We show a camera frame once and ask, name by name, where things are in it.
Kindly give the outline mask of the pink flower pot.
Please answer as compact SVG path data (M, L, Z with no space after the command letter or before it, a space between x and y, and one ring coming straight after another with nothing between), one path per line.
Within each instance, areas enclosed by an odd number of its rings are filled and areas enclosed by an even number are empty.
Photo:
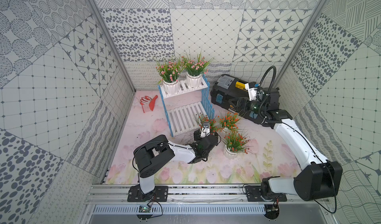
M186 83L191 88L201 86L202 76L208 71L211 60L205 59L200 52L196 59L192 59L189 55L181 56L181 65L186 70Z
M168 94L175 94L179 89L179 77L184 66L179 58L169 61L156 61L156 70L161 77L163 89Z

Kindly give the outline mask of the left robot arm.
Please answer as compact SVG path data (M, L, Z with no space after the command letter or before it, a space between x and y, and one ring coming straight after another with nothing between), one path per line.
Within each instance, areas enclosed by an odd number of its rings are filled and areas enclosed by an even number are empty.
M218 146L217 132L200 131L193 133L194 142L186 145L173 143L165 135L159 135L134 150L134 163L139 174L139 187L143 195L155 188L154 175L170 161L188 164L206 162L209 153Z

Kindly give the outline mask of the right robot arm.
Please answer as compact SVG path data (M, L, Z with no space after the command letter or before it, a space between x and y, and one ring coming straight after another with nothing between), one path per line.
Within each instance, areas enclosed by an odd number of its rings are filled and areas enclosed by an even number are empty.
M342 166L330 161L300 131L286 110L269 110L270 92L259 85L245 84L248 97L238 100L238 107L253 112L261 124L268 124L286 142L300 165L295 177L269 177L261 183L261 196L272 200L281 194L298 195L304 201L336 197L339 191Z

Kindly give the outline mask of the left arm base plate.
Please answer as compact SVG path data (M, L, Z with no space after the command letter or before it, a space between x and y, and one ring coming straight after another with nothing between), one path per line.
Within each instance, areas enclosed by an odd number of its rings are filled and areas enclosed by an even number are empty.
M148 194L143 194L139 185L132 186L129 190L128 202L148 202L151 200L166 202L168 198L168 186L155 186Z

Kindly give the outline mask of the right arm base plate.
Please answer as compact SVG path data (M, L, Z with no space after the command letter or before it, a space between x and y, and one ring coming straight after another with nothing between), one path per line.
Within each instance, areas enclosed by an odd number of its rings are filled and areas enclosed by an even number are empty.
M266 197L262 196L261 188L259 186L252 186L244 184L242 187L243 193L247 197L248 202L286 202L287 197L285 194L269 194Z

